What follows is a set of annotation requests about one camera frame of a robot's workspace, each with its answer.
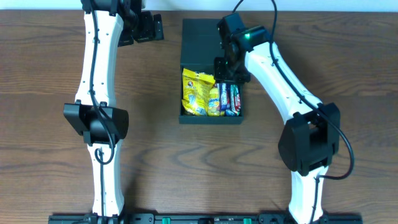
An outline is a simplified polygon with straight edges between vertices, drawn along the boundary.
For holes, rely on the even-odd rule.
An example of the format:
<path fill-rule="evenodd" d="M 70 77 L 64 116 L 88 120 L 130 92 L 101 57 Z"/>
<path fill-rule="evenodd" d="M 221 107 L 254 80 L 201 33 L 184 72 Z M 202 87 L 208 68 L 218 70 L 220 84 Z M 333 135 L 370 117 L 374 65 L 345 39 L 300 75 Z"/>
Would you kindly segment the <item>yellow Hacks candy bag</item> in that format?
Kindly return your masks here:
<path fill-rule="evenodd" d="M 182 72 L 182 105 L 190 114 L 206 116 L 210 90 L 215 84 L 213 75 L 184 68 Z"/>

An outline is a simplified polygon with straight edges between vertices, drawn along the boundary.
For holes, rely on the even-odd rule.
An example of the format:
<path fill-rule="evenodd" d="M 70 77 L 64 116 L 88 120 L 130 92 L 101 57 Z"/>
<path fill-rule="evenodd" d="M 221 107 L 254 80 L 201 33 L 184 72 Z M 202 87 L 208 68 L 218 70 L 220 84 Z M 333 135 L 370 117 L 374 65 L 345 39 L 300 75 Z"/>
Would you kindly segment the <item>Dairy Milk chocolate bar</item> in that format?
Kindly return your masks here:
<path fill-rule="evenodd" d="M 229 97 L 229 84 L 220 83 L 220 115 L 224 116 L 226 111 L 230 109 L 230 97 Z"/>

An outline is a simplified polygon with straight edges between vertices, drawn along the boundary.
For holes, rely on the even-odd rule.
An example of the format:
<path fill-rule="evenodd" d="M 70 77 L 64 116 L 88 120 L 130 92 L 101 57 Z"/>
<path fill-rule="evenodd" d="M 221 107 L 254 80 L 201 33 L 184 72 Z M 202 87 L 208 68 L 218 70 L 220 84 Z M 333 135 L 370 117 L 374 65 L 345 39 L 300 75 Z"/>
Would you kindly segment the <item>KitKat Milo bar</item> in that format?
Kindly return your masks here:
<path fill-rule="evenodd" d="M 237 85 L 231 85 L 230 87 L 231 97 L 231 111 L 235 116 L 239 116 L 241 112 L 241 99 L 239 93 L 239 87 Z"/>

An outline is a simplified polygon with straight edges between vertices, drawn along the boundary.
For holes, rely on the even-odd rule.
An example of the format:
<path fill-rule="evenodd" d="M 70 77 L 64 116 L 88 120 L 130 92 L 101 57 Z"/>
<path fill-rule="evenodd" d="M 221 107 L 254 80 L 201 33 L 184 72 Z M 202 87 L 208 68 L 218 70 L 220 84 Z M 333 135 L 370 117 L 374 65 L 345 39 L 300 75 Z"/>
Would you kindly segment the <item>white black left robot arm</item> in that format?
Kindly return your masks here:
<path fill-rule="evenodd" d="M 120 157 L 129 114 L 117 107 L 118 48 L 164 39 L 162 18 L 145 9 L 146 0 L 82 1 L 85 53 L 80 84 L 63 115 L 87 145 L 93 167 L 94 201 L 83 223 L 121 223 L 124 196 Z"/>

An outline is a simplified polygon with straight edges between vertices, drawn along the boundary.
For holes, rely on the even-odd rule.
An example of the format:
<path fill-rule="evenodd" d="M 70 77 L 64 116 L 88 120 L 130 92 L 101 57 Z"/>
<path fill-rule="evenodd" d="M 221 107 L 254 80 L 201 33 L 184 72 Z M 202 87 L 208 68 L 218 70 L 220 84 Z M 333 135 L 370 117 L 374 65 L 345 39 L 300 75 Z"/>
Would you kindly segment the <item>black gift box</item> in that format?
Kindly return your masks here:
<path fill-rule="evenodd" d="M 218 22 L 218 19 L 183 20 L 181 70 L 187 68 L 194 72 L 214 74 L 214 59 L 224 55 L 216 27 Z M 239 116 L 195 116 L 187 114 L 181 106 L 178 120 L 180 124 L 241 124 L 244 113 Z"/>

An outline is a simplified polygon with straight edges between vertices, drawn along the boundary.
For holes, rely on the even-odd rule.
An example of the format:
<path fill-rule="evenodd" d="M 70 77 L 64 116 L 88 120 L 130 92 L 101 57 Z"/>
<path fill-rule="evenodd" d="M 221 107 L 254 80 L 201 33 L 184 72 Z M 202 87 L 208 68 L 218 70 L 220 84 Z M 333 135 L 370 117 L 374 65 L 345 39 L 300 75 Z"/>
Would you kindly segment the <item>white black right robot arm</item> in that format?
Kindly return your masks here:
<path fill-rule="evenodd" d="M 254 76 L 284 122 L 280 157 L 292 176 L 289 213 L 296 223 L 323 216 L 323 178 L 338 151 L 340 111 L 310 93 L 285 63 L 263 26 L 218 27 L 224 57 L 215 59 L 218 82 L 245 83 Z"/>

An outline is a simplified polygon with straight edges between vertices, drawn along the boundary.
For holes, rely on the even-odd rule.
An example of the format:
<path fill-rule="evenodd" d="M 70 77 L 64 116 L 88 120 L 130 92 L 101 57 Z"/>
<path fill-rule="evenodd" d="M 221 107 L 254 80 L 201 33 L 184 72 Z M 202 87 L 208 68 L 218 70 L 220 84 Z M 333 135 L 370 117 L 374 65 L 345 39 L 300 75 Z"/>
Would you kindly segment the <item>blue Oreo cookie pack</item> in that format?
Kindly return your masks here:
<path fill-rule="evenodd" d="M 225 111 L 225 116 L 238 116 L 238 114 L 232 110 L 227 109 Z"/>

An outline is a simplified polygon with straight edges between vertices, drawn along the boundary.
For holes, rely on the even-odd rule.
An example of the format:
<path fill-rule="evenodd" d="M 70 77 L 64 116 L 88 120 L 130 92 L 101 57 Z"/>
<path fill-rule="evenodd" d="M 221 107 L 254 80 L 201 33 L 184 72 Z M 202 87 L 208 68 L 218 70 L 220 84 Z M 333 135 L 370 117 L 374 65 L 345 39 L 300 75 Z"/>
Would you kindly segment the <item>yellow snack packet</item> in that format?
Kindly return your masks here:
<path fill-rule="evenodd" d="M 220 116 L 220 91 L 217 86 L 209 92 L 208 116 Z"/>

